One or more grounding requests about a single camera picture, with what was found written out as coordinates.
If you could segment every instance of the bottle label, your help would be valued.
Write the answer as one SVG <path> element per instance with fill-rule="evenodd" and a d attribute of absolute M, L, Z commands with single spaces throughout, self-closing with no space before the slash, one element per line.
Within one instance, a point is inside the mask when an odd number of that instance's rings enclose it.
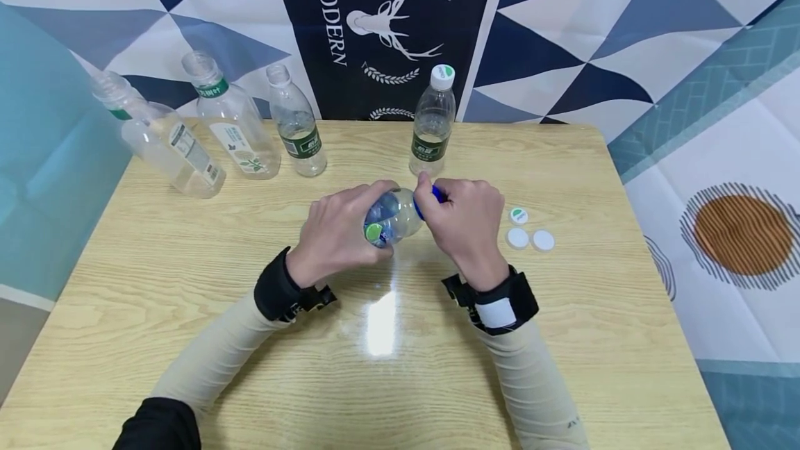
<path fill-rule="evenodd" d="M 261 160 L 255 155 L 255 151 L 242 134 L 242 129 L 233 124 L 211 124 L 208 126 L 211 132 L 217 136 L 222 146 L 228 151 L 233 162 L 241 168 L 245 174 L 252 174 L 264 170 Z"/>
<path fill-rule="evenodd" d="M 316 125 L 314 125 L 314 130 L 311 131 L 311 134 L 307 135 L 306 137 L 301 137 L 298 140 L 292 140 L 288 137 L 281 136 L 281 139 L 283 140 L 283 144 L 286 146 L 286 151 L 288 151 L 289 155 L 293 158 L 311 158 L 322 149 L 322 140 L 319 138 L 319 132 Z"/>
<path fill-rule="evenodd" d="M 128 113 L 125 110 L 122 110 L 122 109 L 121 110 L 109 110 L 109 112 L 111 112 L 111 115 L 114 115 L 117 118 L 117 120 L 130 120 L 130 119 L 132 119 L 132 117 L 130 115 L 128 115 Z"/>
<path fill-rule="evenodd" d="M 389 241 L 393 238 L 394 233 L 392 233 L 390 226 L 372 223 L 364 225 L 364 236 L 370 244 L 373 244 L 379 249 L 383 249 L 386 245 L 389 245 Z"/>
<path fill-rule="evenodd" d="M 212 97 L 220 97 L 228 92 L 228 81 L 225 80 L 225 77 L 222 77 L 221 80 L 214 85 L 195 87 L 195 90 L 198 92 L 200 97 L 207 99 Z"/>
<path fill-rule="evenodd" d="M 175 124 L 169 133 L 169 145 L 175 149 L 200 176 L 214 186 L 219 179 L 219 166 L 208 155 L 202 145 L 194 138 L 186 125 Z"/>
<path fill-rule="evenodd" d="M 441 160 L 445 156 L 448 140 L 449 136 L 439 143 L 431 143 L 421 139 L 416 133 L 414 133 L 414 140 L 411 141 L 411 154 L 423 162 L 435 162 L 437 160 Z"/>

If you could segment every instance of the antlers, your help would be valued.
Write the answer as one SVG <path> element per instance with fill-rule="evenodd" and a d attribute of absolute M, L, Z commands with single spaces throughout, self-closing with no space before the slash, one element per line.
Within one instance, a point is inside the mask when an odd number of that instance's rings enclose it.
<path fill-rule="evenodd" d="M 391 1 L 391 3 L 389 1 L 386 1 L 383 4 L 381 4 L 381 7 L 378 9 L 378 14 L 384 15 L 384 17 L 388 18 L 389 22 L 391 22 L 392 19 L 405 19 L 407 18 L 407 15 L 397 15 L 397 13 L 399 13 L 400 11 L 400 8 L 402 7 L 402 4 L 404 4 L 405 2 L 406 0 L 394 0 Z M 425 52 L 418 52 L 418 53 L 409 52 L 406 51 L 406 48 L 404 48 L 404 46 L 402 46 L 402 44 L 400 43 L 400 40 L 398 40 L 400 36 L 408 36 L 405 33 L 395 33 L 390 31 L 389 33 L 381 33 L 379 36 L 381 38 L 381 42 L 385 46 L 400 51 L 402 55 L 404 55 L 410 61 L 417 61 L 416 58 L 432 58 L 438 56 L 439 54 L 441 54 L 441 52 L 435 52 L 435 51 L 441 48 L 441 46 L 443 45 L 439 44 L 435 48 Z"/>

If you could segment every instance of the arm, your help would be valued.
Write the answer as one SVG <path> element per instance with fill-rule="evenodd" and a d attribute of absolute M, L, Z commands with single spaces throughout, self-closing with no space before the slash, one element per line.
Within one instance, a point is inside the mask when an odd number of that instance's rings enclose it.
<path fill-rule="evenodd" d="M 478 336 L 489 349 L 506 409 L 525 450 L 586 450 L 578 408 L 535 320 L 503 335 Z"/>
<path fill-rule="evenodd" d="M 415 199 L 436 244 L 462 275 L 446 278 L 451 297 L 469 318 L 498 372 L 506 408 L 525 450 L 588 450 L 567 385 L 533 316 L 538 304 L 525 275 L 500 254 L 497 239 L 504 198 L 485 181 L 439 178 L 447 196 L 438 203 L 421 174 Z"/>
<path fill-rule="evenodd" d="M 333 294 L 311 295 L 331 302 Z M 255 288 L 193 339 L 163 373 L 136 415 L 122 426 L 115 449 L 200 449 L 198 421 L 267 338 L 294 319 L 292 304 L 309 296 L 289 275 L 285 251 Z"/>
<path fill-rule="evenodd" d="M 264 269 L 255 288 L 209 324 L 159 378 L 151 396 L 122 425 L 115 450 L 199 450 L 198 420 L 249 356 L 295 315 L 335 301 L 315 283 L 348 268 L 386 259 L 364 238 L 370 206 L 392 181 L 361 185 L 314 202 L 300 241 Z"/>

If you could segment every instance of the empty plastic bottle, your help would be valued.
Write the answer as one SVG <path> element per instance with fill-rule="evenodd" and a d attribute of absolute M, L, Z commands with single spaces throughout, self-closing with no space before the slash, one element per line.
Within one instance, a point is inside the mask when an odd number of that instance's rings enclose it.
<path fill-rule="evenodd" d="M 433 187 L 433 196 L 439 203 L 447 200 L 437 187 Z M 383 249 L 414 235 L 423 220 L 425 218 L 414 200 L 414 192 L 406 187 L 398 187 L 384 193 L 369 208 L 364 219 L 364 236 L 370 244 Z"/>
<path fill-rule="evenodd" d="M 174 109 L 149 103 L 114 72 L 92 77 L 91 88 L 94 97 L 120 121 L 122 141 L 166 176 L 175 189 L 196 198 L 211 198 L 220 191 L 225 171 Z"/>
<path fill-rule="evenodd" d="M 183 56 L 183 68 L 200 95 L 198 117 L 233 164 L 247 178 L 275 177 L 281 152 L 264 127 L 253 98 L 235 83 L 228 83 L 214 58 L 203 51 Z"/>
<path fill-rule="evenodd" d="M 278 134 L 301 176 L 319 176 L 328 165 L 319 138 L 314 111 L 300 87 L 292 83 L 289 70 L 279 62 L 267 67 L 269 112 Z"/>

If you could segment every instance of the navy banner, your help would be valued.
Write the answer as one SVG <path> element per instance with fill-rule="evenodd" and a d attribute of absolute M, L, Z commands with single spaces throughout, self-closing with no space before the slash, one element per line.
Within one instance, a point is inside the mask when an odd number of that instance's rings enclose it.
<path fill-rule="evenodd" d="M 323 119 L 409 120 L 440 63 L 460 101 L 486 0 L 284 0 Z"/>

